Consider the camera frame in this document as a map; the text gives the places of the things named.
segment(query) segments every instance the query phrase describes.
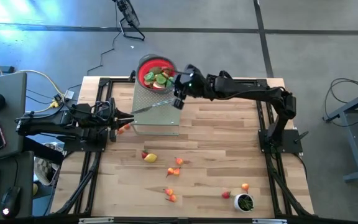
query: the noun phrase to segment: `small orange tomato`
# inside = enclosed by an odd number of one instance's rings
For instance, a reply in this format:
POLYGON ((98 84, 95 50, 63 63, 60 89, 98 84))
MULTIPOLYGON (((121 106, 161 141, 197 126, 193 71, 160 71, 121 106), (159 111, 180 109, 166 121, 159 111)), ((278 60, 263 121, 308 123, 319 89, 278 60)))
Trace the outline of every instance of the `small orange tomato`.
POLYGON ((180 167, 179 167, 179 168, 176 168, 176 169, 173 171, 173 175, 175 175, 175 176, 179 176, 179 175, 180 175, 180 167))
POLYGON ((168 200, 168 201, 170 201, 170 202, 176 202, 176 201, 177 201, 177 197, 174 196, 174 195, 171 195, 171 197, 169 197, 169 199, 166 199, 166 200, 168 200))
POLYGON ((242 188, 243 190, 245 190, 246 192, 248 192, 249 185, 248 185, 248 184, 242 184, 242 185, 241 185, 241 188, 242 188))
POLYGON ((179 166, 181 166, 183 164, 183 159, 176 158, 176 162, 179 166))
POLYGON ((172 175, 174 173, 174 170, 173 168, 169 167, 168 170, 167 170, 167 176, 168 177, 169 175, 172 175))
POLYGON ((172 189, 165 189, 165 193, 168 196, 172 196, 173 195, 173 190, 172 189))

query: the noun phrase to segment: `computer mouse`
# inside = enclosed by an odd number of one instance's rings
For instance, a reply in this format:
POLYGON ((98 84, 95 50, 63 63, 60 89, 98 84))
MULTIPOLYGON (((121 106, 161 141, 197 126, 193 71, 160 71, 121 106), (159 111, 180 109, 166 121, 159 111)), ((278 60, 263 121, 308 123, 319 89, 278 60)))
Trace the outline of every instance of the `computer mouse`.
POLYGON ((14 218, 20 210, 20 187, 9 187, 2 196, 1 214, 4 218, 14 218))

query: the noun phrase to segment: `strawberry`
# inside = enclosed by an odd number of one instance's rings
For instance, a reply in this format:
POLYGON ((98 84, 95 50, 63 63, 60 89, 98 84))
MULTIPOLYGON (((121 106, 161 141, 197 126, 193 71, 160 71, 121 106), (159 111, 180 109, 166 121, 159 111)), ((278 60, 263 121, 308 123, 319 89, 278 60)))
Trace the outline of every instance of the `strawberry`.
POLYGON ((142 159, 146 158, 147 155, 149 155, 149 153, 147 152, 147 149, 144 149, 142 151, 142 159))
POLYGON ((230 192, 223 192, 222 198, 228 199, 230 197, 230 192))

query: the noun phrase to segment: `green herb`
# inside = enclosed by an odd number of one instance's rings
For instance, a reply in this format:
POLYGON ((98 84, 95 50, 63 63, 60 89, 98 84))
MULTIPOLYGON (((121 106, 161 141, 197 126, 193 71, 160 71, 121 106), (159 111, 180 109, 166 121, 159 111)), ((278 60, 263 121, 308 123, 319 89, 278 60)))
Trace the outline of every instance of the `green herb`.
POLYGON ((243 210, 246 210, 246 211, 251 211, 254 208, 254 205, 251 200, 246 200, 244 198, 240 198, 238 203, 239 203, 240 208, 243 210))

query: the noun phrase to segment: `lime slice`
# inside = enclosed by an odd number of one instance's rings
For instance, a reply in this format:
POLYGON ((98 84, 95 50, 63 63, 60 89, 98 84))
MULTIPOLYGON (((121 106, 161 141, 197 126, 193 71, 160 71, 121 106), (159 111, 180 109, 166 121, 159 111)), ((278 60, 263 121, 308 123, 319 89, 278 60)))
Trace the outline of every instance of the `lime slice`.
POLYGON ((165 82, 167 82, 167 79, 161 74, 158 74, 157 78, 155 80, 157 81, 158 84, 161 84, 161 85, 164 85, 165 82))
POLYGON ((170 88, 171 86, 172 86, 172 82, 167 81, 166 84, 165 84, 165 87, 166 87, 166 88, 170 88))
POLYGON ((154 80, 154 73, 152 73, 152 72, 147 73, 147 74, 144 76, 144 79, 145 79, 146 81, 153 81, 153 80, 154 80))

